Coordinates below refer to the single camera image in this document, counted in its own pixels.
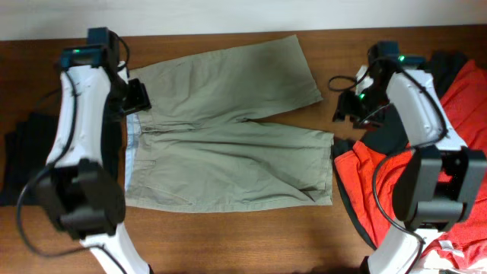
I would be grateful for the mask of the red shorts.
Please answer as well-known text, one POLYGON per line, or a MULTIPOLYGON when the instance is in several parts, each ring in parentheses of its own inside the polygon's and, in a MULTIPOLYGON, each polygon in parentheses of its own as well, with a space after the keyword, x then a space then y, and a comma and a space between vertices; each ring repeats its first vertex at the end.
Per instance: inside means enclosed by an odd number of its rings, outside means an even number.
MULTIPOLYGON (((477 67, 473 60, 468 60, 447 93, 439 99, 451 124, 468 147, 485 150, 486 71, 477 67)), ((337 174, 344 176, 342 182, 345 188, 352 191, 352 207, 376 246, 385 238, 390 225, 377 209, 372 191, 377 191, 383 209, 388 215, 392 215, 390 198, 393 187, 411 157, 411 153, 403 150, 390 155, 380 154, 365 146, 361 140, 340 140, 333 146, 337 174)), ((486 229, 484 183, 479 189, 468 220, 452 229, 454 228, 486 229)))

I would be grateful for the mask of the red white patterned garment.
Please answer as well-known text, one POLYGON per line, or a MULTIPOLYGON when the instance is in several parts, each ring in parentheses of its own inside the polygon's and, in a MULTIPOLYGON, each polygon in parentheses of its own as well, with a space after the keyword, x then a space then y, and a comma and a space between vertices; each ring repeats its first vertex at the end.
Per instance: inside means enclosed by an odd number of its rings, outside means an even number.
POLYGON ((423 252, 418 268, 486 273, 486 229, 452 229, 423 252))

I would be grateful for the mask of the black garment under pile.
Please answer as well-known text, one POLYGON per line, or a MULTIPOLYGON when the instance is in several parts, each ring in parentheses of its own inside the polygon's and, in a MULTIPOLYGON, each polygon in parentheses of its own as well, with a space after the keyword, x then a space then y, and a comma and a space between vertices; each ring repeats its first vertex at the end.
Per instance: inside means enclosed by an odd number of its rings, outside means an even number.
MULTIPOLYGON (((436 94, 438 98, 442 98, 467 62, 468 57, 462 52, 435 51, 431 59, 421 64, 420 67, 432 74, 436 94)), ((372 132, 365 133, 361 142, 375 152, 390 155, 403 150, 406 147, 407 138, 406 132, 400 124, 399 114, 394 107, 387 108, 384 116, 384 124, 372 132)), ((365 225, 359 221, 358 214, 352 207, 352 191, 345 188, 343 178, 344 176, 339 174, 336 180, 345 210, 360 237, 375 250, 377 247, 372 241, 371 234, 366 231, 365 225)))

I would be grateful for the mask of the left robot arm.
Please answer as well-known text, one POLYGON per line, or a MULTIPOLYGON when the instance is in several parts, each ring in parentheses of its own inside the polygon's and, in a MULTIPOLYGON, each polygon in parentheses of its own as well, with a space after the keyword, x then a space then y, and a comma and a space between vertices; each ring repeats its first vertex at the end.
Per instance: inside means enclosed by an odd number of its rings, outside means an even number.
POLYGON ((59 60, 62 105, 46 169, 34 181, 39 203, 56 230, 90 250, 107 273, 150 273, 124 225, 124 191, 103 168, 107 102, 129 90, 119 46, 68 48, 59 60))

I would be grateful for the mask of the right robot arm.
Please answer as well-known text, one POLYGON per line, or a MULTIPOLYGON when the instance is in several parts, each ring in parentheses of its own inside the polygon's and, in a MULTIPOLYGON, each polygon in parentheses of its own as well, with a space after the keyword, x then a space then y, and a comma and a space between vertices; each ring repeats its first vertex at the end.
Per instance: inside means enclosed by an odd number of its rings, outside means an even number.
POLYGON ((418 273, 444 240, 457 268, 486 254, 486 72, 468 61, 442 80, 422 58, 373 54, 339 91, 335 118, 368 131, 333 147, 342 201, 373 249, 361 273, 418 273))

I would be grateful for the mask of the folded black pants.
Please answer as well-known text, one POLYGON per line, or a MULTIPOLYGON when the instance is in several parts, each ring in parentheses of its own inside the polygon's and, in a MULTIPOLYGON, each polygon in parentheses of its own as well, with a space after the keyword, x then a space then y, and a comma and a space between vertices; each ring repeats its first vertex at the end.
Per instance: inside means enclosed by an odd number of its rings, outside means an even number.
MULTIPOLYGON (((5 134, 6 164, 1 205, 14 206, 28 180, 43 169, 56 136, 58 118, 31 113, 16 130, 5 134)), ((112 178, 118 177, 119 150, 122 146, 120 124, 104 123, 102 132, 103 167, 112 178)))

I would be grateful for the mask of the khaki shorts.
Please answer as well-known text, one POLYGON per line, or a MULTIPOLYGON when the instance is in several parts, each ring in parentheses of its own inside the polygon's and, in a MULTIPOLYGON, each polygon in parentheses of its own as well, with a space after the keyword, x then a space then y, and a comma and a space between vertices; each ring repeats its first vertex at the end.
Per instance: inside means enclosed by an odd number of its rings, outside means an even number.
POLYGON ((297 37, 131 76, 151 108, 127 119, 128 206, 203 213, 331 204, 333 135, 269 121, 322 99, 297 37))

